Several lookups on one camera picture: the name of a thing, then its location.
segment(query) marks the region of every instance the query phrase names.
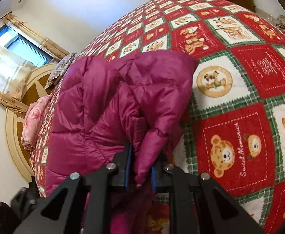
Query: rolled pink blanket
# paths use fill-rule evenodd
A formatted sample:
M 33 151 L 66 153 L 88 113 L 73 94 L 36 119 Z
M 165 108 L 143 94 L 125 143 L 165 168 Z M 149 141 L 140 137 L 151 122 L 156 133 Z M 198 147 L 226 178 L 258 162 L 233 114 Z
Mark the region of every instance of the rolled pink blanket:
M 43 112 L 50 99 L 50 95 L 44 96 L 29 106 L 21 135 L 21 144 L 26 150 L 32 151 L 37 143 L 39 124 L 41 124 Z

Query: headboard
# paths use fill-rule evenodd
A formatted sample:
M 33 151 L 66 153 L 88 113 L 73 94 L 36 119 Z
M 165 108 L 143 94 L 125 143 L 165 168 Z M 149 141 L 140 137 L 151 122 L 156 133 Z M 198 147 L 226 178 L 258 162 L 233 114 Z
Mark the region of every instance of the headboard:
M 44 89 L 44 87 L 55 65 L 56 63 L 46 64 L 32 71 L 22 95 L 22 102 L 24 104 L 29 106 L 40 97 L 51 93 L 51 88 Z M 16 167 L 25 180 L 30 182 L 31 175 L 33 175 L 32 169 L 29 166 L 30 152 L 25 150 L 20 142 L 23 125 L 24 120 L 22 118 L 18 117 L 12 111 L 6 110 L 5 129 L 7 145 Z

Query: metal bolt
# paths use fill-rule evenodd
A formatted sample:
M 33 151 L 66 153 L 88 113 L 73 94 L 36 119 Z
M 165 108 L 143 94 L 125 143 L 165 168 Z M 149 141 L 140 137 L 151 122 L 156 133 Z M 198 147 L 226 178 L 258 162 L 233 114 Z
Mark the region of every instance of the metal bolt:
M 164 167 L 165 170 L 167 171 L 171 171 L 172 169 L 174 169 L 174 165 L 171 164 L 171 163 L 168 163 L 165 167 Z
M 71 173 L 71 174 L 70 174 L 70 179 L 75 180 L 75 179 L 77 179 L 77 178 L 79 178 L 79 177 L 80 177 L 80 174 L 79 174 L 79 173 Z
M 203 179 L 203 180 L 209 180 L 210 177 L 211 176 L 208 173 L 202 173 L 201 174 L 201 179 Z
M 106 165 L 108 170 L 113 170 L 117 167 L 117 165 L 115 163 L 109 163 Z

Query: pillow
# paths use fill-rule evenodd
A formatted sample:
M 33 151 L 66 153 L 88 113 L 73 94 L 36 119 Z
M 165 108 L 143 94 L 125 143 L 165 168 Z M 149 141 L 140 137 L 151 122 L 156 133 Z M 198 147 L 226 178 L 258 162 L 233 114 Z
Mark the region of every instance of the pillow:
M 56 67 L 53 69 L 52 73 L 50 74 L 45 89 L 51 87 L 52 85 L 57 85 L 58 82 L 61 80 L 61 78 L 66 73 L 67 69 L 71 65 L 72 61 L 74 60 L 74 54 L 68 54 L 64 58 L 61 59 L 60 62 L 56 65 Z

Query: red patterned blanket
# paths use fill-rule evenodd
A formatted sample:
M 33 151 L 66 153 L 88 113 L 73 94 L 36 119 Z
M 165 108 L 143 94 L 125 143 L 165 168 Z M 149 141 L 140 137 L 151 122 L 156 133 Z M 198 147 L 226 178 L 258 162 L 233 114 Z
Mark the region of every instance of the red patterned blanket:
M 209 172 L 273 233 L 285 219 L 285 35 L 228 1 L 151 0 L 111 25 L 76 59 L 99 55 L 111 61 L 159 49 L 200 59 L 176 165 L 193 174 Z M 42 196 L 60 88 L 61 83 L 53 91 L 31 157 Z M 150 233 L 167 233 L 162 207 L 151 210 Z

